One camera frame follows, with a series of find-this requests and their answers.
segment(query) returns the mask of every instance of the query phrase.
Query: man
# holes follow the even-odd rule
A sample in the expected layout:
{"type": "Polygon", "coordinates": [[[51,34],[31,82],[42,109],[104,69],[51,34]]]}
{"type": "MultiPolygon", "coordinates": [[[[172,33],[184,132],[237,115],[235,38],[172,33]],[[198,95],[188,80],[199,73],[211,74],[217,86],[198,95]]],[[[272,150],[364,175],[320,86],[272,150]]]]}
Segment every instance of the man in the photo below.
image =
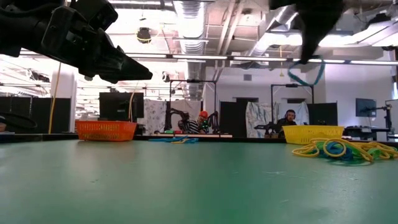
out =
{"type": "Polygon", "coordinates": [[[296,122],[294,122],[295,118],[296,112],[294,110],[287,110],[285,117],[278,120],[277,124],[281,126],[297,125],[296,122]]]}
{"type": "Polygon", "coordinates": [[[184,134],[207,134],[209,132],[207,122],[208,113],[206,111],[201,111],[199,117],[196,121],[180,120],[178,122],[178,127],[184,134]]]}
{"type": "Polygon", "coordinates": [[[296,122],[294,122],[294,119],[296,118],[296,112],[294,110],[287,110],[285,117],[278,120],[276,125],[274,126],[274,131],[279,134],[278,138],[285,138],[285,133],[283,130],[283,126],[289,126],[289,125],[297,125],[296,122]]]}

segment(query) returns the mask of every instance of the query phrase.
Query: headphones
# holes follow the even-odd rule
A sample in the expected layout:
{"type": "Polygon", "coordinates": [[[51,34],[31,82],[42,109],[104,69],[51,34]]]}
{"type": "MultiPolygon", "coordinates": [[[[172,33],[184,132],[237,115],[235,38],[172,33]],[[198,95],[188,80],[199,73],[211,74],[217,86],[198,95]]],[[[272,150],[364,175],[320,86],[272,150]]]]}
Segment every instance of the headphones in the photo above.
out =
{"type": "Polygon", "coordinates": [[[289,113],[289,112],[294,113],[293,119],[296,119],[296,112],[294,110],[287,110],[286,114],[285,114],[285,118],[287,118],[287,113],[289,113]]]}

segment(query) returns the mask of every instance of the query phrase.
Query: tangled rope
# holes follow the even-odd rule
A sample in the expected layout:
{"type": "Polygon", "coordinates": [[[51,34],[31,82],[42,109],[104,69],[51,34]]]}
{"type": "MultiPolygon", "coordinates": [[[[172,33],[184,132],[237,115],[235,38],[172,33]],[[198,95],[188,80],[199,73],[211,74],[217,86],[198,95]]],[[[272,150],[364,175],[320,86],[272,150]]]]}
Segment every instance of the tangled rope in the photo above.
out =
{"type": "Polygon", "coordinates": [[[365,159],[373,162],[378,158],[398,158],[398,151],[394,147],[378,142],[349,142],[343,139],[312,139],[310,144],[294,149],[292,152],[301,157],[326,157],[342,161],[365,159]]]}

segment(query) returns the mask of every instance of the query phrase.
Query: white wall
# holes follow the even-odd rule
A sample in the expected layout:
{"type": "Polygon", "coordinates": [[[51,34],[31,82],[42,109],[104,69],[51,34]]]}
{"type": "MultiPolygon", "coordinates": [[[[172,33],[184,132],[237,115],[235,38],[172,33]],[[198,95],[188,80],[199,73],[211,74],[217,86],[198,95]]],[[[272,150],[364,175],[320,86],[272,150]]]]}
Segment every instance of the white wall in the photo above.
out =
{"type": "MultiPolygon", "coordinates": [[[[311,102],[311,95],[302,87],[286,88],[274,87],[274,102],[282,102],[286,98],[305,98],[307,102],[311,102]]],[[[259,98],[260,103],[271,104],[271,86],[232,86],[232,85],[217,85],[217,102],[216,110],[220,111],[219,106],[221,101],[235,102],[236,98],[259,98]]],[[[204,90],[203,109],[212,113],[214,110],[214,92],[206,86],[204,90]]]]}
{"type": "MultiPolygon", "coordinates": [[[[250,69],[243,70],[240,68],[225,68],[217,83],[217,102],[216,110],[220,111],[220,102],[234,102],[236,98],[259,98],[261,103],[271,103],[271,84],[287,84],[291,83],[287,76],[287,69],[283,69],[284,76],[280,75],[281,70],[275,69],[250,69]],[[252,81],[243,81],[244,74],[251,74],[252,81]]],[[[306,80],[306,75],[300,73],[300,70],[293,69],[293,73],[301,79],[306,80]]],[[[214,68],[206,68],[207,79],[211,79],[214,74],[214,68]]],[[[212,113],[214,111],[214,87],[208,84],[203,90],[203,109],[212,113]]],[[[310,88],[286,88],[284,86],[274,87],[274,102],[281,102],[286,98],[305,98],[307,102],[311,102],[310,88]]]]}
{"type": "MultiPolygon", "coordinates": [[[[390,60],[388,52],[378,60],[390,60]]],[[[318,67],[307,73],[309,81],[314,80],[318,67]]],[[[326,65],[324,79],[315,86],[316,103],[334,103],[337,101],[338,124],[340,126],[369,126],[368,118],[355,116],[355,99],[367,98],[384,106],[392,98],[391,67],[375,65],[326,65]]],[[[384,111],[377,111],[372,126],[385,127],[384,111]]],[[[384,140],[385,133],[378,134],[378,140],[384,140]]]]}

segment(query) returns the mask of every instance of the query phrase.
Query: white curtain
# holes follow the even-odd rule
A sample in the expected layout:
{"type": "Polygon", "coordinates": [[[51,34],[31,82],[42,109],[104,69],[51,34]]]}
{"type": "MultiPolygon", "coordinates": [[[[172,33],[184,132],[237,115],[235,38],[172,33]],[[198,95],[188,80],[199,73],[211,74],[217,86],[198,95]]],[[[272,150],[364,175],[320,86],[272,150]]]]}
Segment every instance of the white curtain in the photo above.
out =
{"type": "Polygon", "coordinates": [[[308,113],[308,106],[305,102],[303,103],[278,103],[277,119],[285,117],[287,110],[294,110],[296,112],[296,119],[294,120],[297,125],[303,125],[304,123],[310,123],[310,115],[308,113]]]}
{"type": "Polygon", "coordinates": [[[249,102],[246,107],[246,134],[248,138],[264,138],[265,130],[254,129],[257,125],[271,122],[271,105],[249,102]]]}
{"type": "Polygon", "coordinates": [[[145,125],[145,135],[153,135],[155,131],[164,130],[166,119],[166,102],[144,100],[144,118],[137,118],[139,124],[145,125]]]}
{"type": "MultiPolygon", "coordinates": [[[[188,112],[190,119],[196,120],[200,113],[201,101],[176,100],[176,101],[172,101],[170,106],[171,106],[171,108],[174,108],[176,110],[188,112]]],[[[181,117],[179,115],[175,114],[172,116],[172,127],[173,127],[172,129],[174,131],[179,130],[179,128],[178,128],[179,120],[181,120],[181,117]]]]}

